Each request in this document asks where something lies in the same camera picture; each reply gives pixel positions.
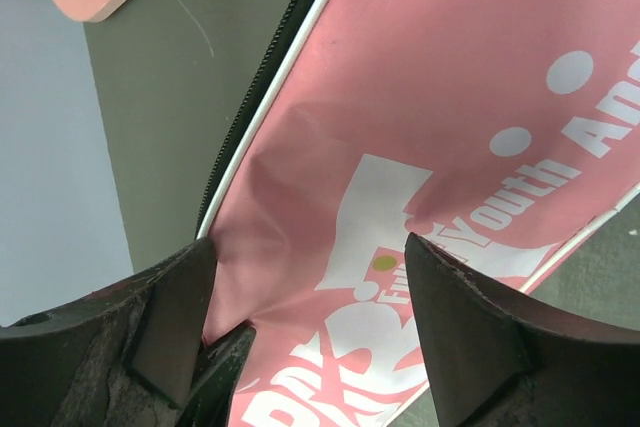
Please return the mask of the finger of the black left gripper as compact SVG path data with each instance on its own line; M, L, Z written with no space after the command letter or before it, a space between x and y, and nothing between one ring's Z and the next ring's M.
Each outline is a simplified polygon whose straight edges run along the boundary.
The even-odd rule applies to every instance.
M256 330L240 324L197 358L191 391L178 426L226 427L233 395L247 361Z

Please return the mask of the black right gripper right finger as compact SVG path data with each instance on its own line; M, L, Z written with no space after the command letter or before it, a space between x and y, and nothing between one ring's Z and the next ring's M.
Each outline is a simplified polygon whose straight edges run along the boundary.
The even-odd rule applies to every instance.
M440 425L638 425L637 331L540 302L416 234L404 258Z

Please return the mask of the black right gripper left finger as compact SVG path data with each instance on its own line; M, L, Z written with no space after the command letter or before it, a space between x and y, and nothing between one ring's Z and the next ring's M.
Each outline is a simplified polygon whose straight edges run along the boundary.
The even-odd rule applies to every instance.
M200 239L159 264L1 330L4 426L173 426L216 272Z

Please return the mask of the pink racket bag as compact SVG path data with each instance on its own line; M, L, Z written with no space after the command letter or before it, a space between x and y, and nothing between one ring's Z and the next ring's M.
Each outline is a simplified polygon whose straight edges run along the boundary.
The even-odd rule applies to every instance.
M522 292L639 196L639 0L314 0L198 233L234 426L385 426L429 385L416 233Z

